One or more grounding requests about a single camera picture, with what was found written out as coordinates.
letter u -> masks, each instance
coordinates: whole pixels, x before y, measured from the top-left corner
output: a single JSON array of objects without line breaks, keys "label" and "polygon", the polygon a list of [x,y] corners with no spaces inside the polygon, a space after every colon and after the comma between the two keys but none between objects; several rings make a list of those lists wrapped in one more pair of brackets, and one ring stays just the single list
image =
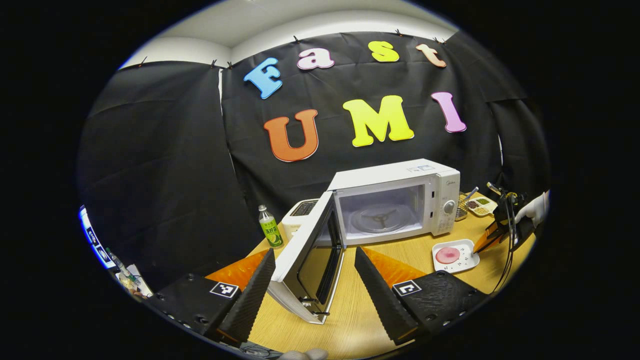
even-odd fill
[{"label": "letter u", "polygon": [[288,117],[277,117],[264,123],[264,128],[269,133],[271,151],[273,155],[284,162],[304,160],[313,155],[318,148],[318,133],[316,129],[316,115],[313,109],[303,110],[294,117],[302,122],[302,131],[305,135],[305,144],[301,147],[291,147],[287,137]]}]

hand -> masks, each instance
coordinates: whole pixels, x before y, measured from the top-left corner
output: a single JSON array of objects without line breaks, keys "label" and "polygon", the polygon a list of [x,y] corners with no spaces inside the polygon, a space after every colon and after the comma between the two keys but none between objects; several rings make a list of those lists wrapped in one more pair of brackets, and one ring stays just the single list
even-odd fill
[{"label": "hand", "polygon": [[542,193],[542,195],[533,199],[525,205],[524,208],[520,209],[518,214],[516,214],[516,224],[519,223],[522,217],[526,216],[531,218],[533,226],[537,227],[547,216],[549,210],[549,191],[550,190]]},{"label": "hand", "polygon": [[313,348],[307,352],[289,351],[282,354],[279,360],[326,360],[329,353],[322,348]]}]

microwave window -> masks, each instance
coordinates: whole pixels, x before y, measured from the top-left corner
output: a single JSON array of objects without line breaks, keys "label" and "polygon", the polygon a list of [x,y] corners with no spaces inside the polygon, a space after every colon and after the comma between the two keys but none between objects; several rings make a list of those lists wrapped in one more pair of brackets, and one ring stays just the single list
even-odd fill
[{"label": "microwave window", "polygon": [[359,239],[422,229],[425,191],[422,184],[341,197],[346,238]]},{"label": "microwave window", "polygon": [[338,228],[332,211],[311,245],[298,271],[298,280],[310,297],[325,304],[340,256]]}]

microwave door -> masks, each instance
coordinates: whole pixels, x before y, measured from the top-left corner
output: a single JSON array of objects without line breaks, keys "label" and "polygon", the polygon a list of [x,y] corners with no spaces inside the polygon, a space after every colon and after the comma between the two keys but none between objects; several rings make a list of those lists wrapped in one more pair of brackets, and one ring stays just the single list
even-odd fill
[{"label": "microwave door", "polygon": [[306,310],[324,322],[339,277],[344,248],[333,192],[323,193],[307,221],[296,232],[293,242],[304,245],[296,251],[298,255],[285,282]]}]

letter m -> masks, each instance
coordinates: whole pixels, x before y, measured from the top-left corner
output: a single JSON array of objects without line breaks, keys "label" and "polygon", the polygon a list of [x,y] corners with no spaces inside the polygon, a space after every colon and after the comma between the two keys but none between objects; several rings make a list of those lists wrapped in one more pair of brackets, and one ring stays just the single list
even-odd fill
[{"label": "letter m", "polygon": [[367,146],[373,143],[373,137],[367,132],[371,130],[376,138],[383,142],[387,137],[387,128],[391,127],[389,138],[393,141],[413,138],[402,110],[402,97],[388,95],[380,102],[380,112],[376,113],[364,100],[357,99],[345,102],[342,107],[351,113],[353,129],[356,137],[353,146]]}]

